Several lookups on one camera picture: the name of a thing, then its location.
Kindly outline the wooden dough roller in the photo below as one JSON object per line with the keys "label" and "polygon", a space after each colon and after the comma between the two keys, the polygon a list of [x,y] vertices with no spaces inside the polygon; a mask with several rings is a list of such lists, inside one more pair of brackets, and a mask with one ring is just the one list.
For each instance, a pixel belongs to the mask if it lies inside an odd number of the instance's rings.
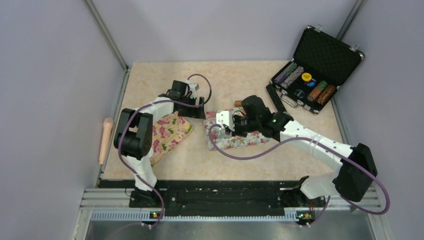
{"label": "wooden dough roller", "polygon": [[236,100],[234,102],[234,107],[236,108],[241,108],[242,107],[242,101],[241,100]]}

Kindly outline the floral tray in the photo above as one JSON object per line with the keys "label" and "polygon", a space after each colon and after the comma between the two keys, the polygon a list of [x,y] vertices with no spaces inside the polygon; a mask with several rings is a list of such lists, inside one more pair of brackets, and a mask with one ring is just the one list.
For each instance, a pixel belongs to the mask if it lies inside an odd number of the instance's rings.
{"label": "floral tray", "polygon": [[[210,151],[215,151],[214,145],[209,138],[209,129],[216,124],[216,114],[218,111],[207,111],[205,120],[203,121],[204,136],[206,148]],[[225,130],[219,127],[214,127],[211,130],[211,138],[220,149],[243,148],[248,146],[256,146],[268,143],[269,138],[263,136],[260,132],[255,131],[248,133],[246,136],[225,136]]]}

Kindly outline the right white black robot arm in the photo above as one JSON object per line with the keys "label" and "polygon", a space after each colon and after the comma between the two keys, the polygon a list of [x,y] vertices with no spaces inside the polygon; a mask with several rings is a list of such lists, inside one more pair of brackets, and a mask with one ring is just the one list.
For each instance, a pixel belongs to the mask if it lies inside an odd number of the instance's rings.
{"label": "right white black robot arm", "polygon": [[340,195],[356,203],[362,200],[373,180],[357,166],[373,176],[378,174],[371,149],[367,145],[358,143],[352,146],[331,140],[301,125],[284,107],[272,113],[256,95],[245,98],[240,104],[245,115],[234,117],[237,135],[259,132],[280,143],[288,141],[332,170],[331,173],[319,176],[303,177],[299,189],[293,192],[293,200],[297,205],[307,206],[321,196]]}

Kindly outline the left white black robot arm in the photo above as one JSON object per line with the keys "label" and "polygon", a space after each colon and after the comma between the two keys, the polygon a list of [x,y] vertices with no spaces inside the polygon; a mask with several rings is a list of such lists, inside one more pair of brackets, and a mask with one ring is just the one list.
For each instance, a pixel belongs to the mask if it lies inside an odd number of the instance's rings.
{"label": "left white black robot arm", "polygon": [[135,189],[130,195],[133,198],[130,206],[162,206],[163,198],[155,188],[158,179],[150,160],[154,153],[153,126],[173,113],[180,117],[205,119],[204,106],[211,96],[197,96],[198,88],[196,83],[175,80],[166,93],[158,95],[152,102],[138,109],[125,108],[121,111],[113,145],[121,162],[134,175]]}

